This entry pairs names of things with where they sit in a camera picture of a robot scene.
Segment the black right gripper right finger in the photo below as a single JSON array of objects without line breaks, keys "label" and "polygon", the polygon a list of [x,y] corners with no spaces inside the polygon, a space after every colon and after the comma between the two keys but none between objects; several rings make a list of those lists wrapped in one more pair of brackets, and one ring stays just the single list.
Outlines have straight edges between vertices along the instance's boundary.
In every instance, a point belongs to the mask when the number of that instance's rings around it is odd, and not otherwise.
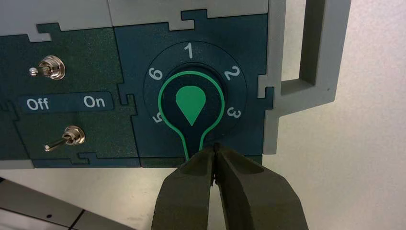
[{"label": "black right gripper right finger", "polygon": [[215,154],[226,229],[308,229],[299,196],[283,176],[218,143]]}]

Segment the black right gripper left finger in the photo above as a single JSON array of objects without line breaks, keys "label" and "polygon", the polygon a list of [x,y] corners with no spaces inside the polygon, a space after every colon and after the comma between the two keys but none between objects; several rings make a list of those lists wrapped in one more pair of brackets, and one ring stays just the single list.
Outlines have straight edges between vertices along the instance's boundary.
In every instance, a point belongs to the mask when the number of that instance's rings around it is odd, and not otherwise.
[{"label": "black right gripper left finger", "polygon": [[213,184],[213,146],[195,153],[167,176],[156,199],[153,230],[205,230]]}]

